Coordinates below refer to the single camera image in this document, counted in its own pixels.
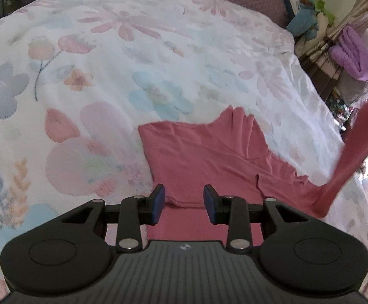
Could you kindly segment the blue plush toy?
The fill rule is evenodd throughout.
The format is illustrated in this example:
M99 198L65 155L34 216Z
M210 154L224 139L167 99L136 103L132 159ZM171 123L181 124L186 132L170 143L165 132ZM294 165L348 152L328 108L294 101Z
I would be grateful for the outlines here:
M311 9L300 9L286 29L295 38L305 36L307 41L315 39L319 30L316 12Z

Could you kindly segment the pink turtleneck long-sleeve top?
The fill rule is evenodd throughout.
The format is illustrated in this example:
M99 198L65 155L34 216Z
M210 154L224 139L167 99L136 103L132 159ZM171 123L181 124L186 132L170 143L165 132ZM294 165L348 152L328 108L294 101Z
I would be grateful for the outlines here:
M325 217L337 194L368 156L368 103L359 111L331 179L316 186L266 144L255 117L228 107L209 124L154 122L139 127L154 182L165 187L161 219L149 239L225 240L226 229L207 217L203 188L251 204L276 198L316 218Z

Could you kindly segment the floral fleece bed blanket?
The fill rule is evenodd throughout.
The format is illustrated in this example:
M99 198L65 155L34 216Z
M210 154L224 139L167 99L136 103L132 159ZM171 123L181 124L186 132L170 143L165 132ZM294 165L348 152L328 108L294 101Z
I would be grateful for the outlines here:
M154 182L139 127L253 115L271 152L326 184L345 147L292 36L225 0L38 0L0 20L0 303L368 303L355 174L316 218L251 204L253 248L115 248Z

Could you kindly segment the brown striped curtain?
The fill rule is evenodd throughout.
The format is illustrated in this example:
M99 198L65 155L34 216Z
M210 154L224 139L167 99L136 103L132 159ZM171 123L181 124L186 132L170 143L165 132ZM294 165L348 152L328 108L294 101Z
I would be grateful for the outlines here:
M344 58L354 57L354 50L347 48L348 36L362 46L361 36L368 29L368 0L356 0L345 18L328 30L314 47L299 57L322 100L327 100L342 73Z

